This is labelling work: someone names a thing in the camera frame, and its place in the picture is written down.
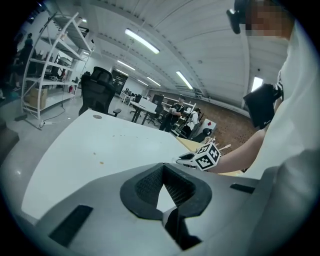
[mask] white ceiling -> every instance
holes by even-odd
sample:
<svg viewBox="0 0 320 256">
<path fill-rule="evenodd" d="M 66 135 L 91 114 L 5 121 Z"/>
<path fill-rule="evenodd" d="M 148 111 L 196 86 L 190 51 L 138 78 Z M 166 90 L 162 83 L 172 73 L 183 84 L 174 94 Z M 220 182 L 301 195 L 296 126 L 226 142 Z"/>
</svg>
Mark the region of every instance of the white ceiling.
<svg viewBox="0 0 320 256">
<path fill-rule="evenodd" d="M 87 19 L 96 52 L 122 60 L 121 69 L 153 88 L 194 96 L 181 71 L 205 97 L 243 108 L 254 76 L 275 83 L 287 43 L 232 32 L 226 10 L 234 0 L 52 0 L 65 15 Z M 160 49 L 154 54 L 125 34 L 129 28 Z M 161 84 L 152 84 L 147 76 Z"/>
</svg>

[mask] black slot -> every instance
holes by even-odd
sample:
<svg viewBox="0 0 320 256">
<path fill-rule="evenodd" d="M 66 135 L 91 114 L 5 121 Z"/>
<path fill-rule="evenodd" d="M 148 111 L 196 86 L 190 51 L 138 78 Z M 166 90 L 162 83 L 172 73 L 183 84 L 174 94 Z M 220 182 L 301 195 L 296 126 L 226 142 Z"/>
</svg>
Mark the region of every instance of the black slot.
<svg viewBox="0 0 320 256">
<path fill-rule="evenodd" d="M 230 188 L 234 189 L 234 190 L 239 190 L 245 193 L 249 193 L 252 194 L 255 191 L 255 187 L 252 186 L 245 186 L 245 185 L 241 185 L 241 184 L 237 184 L 234 183 L 230 186 Z"/>
<path fill-rule="evenodd" d="M 67 247 L 77 232 L 80 230 L 86 219 L 89 217 L 93 208 L 86 205 L 78 205 L 49 237 L 58 244 Z"/>
</svg>

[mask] gray floor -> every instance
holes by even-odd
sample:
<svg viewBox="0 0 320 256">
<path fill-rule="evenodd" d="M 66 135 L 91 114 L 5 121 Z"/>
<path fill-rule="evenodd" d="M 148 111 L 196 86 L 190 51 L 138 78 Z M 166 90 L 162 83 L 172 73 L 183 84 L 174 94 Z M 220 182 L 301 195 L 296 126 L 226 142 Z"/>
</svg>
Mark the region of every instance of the gray floor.
<svg viewBox="0 0 320 256">
<path fill-rule="evenodd" d="M 79 109 L 82 106 L 80 92 L 81 91 L 78 90 L 74 99 L 65 101 L 63 104 L 65 112 L 59 117 L 51 119 L 50 121 L 53 122 L 53 124 L 45 125 L 42 130 L 34 128 L 25 121 L 13 121 L 20 112 L 19 101 L 11 102 L 0 109 L 0 116 L 6 120 L 7 127 L 16 131 L 20 138 L 20 141 L 15 145 L 0 167 L 2 188 L 13 212 L 22 215 L 32 223 L 34 223 L 35 220 L 21 212 L 25 191 L 44 153 L 59 134 L 78 117 Z M 133 117 L 133 113 L 130 113 L 130 111 L 132 111 L 133 108 L 121 103 L 119 98 L 115 97 L 110 104 L 109 113 L 112 113 L 114 109 L 118 108 L 122 110 L 118 118 L 130 122 Z M 44 111 L 41 118 L 45 120 L 57 116 L 62 111 L 61 105 L 58 104 Z M 144 114 L 142 113 L 142 117 L 138 119 L 137 123 L 141 124 L 143 118 Z M 30 114 L 27 120 L 37 126 L 39 125 L 38 121 Z M 152 123 L 148 124 L 148 122 L 145 122 L 144 125 L 154 129 L 159 128 L 155 127 Z"/>
</svg>

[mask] brown wall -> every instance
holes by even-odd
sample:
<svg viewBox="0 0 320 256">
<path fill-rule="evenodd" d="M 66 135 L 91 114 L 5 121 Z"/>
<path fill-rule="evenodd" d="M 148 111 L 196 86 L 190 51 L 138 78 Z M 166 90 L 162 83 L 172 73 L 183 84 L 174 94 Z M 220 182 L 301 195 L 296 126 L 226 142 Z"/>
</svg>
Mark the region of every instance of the brown wall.
<svg viewBox="0 0 320 256">
<path fill-rule="evenodd" d="M 178 95 L 167 92 L 151 90 L 149 94 L 151 99 L 154 94 L 162 94 L 171 99 L 179 98 Z M 240 147 L 256 132 L 251 120 L 244 115 L 199 99 L 185 98 L 185 102 L 196 103 L 196 106 L 204 113 L 204 117 L 216 123 L 216 129 L 211 137 L 216 138 L 219 143 L 218 148 L 231 144 L 231 147 L 223 150 L 224 154 Z"/>
</svg>

